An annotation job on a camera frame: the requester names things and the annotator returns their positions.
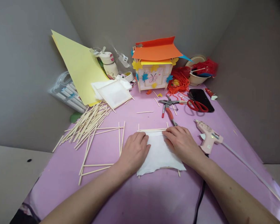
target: red-handled pliers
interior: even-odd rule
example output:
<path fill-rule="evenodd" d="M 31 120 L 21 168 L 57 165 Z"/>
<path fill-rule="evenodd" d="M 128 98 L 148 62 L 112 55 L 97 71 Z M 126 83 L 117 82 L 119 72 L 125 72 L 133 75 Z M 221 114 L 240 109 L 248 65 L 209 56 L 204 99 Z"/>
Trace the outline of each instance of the red-handled pliers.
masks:
<path fill-rule="evenodd" d="M 189 108 L 191 108 L 194 111 L 199 111 L 204 113 L 208 112 L 208 108 L 205 105 L 194 100 L 192 93 L 189 92 L 188 97 L 190 98 L 187 102 Z"/>
<path fill-rule="evenodd" d="M 169 119 L 171 120 L 171 122 L 173 123 L 174 126 L 178 126 L 178 124 L 174 121 L 173 119 L 173 114 L 169 108 L 170 105 L 175 104 L 175 103 L 181 103 L 181 104 L 187 104 L 187 101 L 184 100 L 176 100 L 176 101 L 172 101 L 171 98 L 169 96 L 167 96 L 168 100 L 159 100 L 160 103 L 164 104 L 163 107 L 163 113 L 162 113 L 162 118 L 164 117 L 164 113 L 165 111 L 167 112 Z"/>

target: hand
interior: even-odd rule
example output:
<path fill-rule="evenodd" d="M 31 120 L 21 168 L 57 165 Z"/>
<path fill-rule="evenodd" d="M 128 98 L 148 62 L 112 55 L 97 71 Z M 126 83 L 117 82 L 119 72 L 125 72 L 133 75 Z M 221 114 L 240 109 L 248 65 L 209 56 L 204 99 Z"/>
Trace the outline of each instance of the hand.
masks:
<path fill-rule="evenodd" d="M 188 129 L 180 126 L 167 128 L 162 132 L 168 139 L 165 139 L 168 147 L 187 165 L 196 169 L 204 159 L 200 147 L 194 141 Z"/>
<path fill-rule="evenodd" d="M 129 176 L 136 173 L 144 163 L 151 147 L 147 141 L 148 135 L 145 132 L 136 132 L 128 137 L 117 163 Z"/>

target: pink glue gun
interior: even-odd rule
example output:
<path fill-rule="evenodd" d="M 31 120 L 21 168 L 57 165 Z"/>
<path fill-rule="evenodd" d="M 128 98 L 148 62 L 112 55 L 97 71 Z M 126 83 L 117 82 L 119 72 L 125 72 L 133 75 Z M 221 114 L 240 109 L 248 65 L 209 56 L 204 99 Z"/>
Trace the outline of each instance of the pink glue gun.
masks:
<path fill-rule="evenodd" d="M 210 126 L 203 123 L 202 121 L 198 121 L 196 119 L 195 121 L 197 128 L 205 134 L 205 139 L 202 142 L 200 148 L 205 154 L 210 154 L 213 144 L 221 144 L 223 142 L 223 137 L 217 134 Z"/>

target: bundle of wooden sticks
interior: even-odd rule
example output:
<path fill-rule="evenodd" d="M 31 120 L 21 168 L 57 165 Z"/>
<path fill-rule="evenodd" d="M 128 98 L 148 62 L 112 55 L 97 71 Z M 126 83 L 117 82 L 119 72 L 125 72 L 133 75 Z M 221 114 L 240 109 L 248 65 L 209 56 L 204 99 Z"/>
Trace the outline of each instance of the bundle of wooden sticks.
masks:
<path fill-rule="evenodd" d="M 61 139 L 59 145 L 69 140 L 69 142 L 77 143 L 74 148 L 78 150 L 87 137 L 92 135 L 95 127 L 99 128 L 104 122 L 105 117 L 111 112 L 109 105 L 104 102 L 96 104 L 90 110 L 88 109 L 72 129 L 66 130 L 69 132 Z"/>

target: blue paper star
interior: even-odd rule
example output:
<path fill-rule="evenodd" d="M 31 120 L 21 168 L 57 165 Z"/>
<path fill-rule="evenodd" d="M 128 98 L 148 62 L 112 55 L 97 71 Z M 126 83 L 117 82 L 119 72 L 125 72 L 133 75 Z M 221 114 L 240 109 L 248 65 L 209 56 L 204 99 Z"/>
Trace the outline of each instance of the blue paper star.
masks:
<path fill-rule="evenodd" d="M 169 74 L 168 78 L 166 79 L 166 82 L 169 83 L 170 80 L 173 79 L 173 76 L 171 75 L 171 73 Z"/>
<path fill-rule="evenodd" d="M 143 76 L 142 76 L 142 80 L 143 80 L 143 82 L 145 82 L 145 80 L 147 80 L 148 79 L 148 74 L 143 74 Z"/>

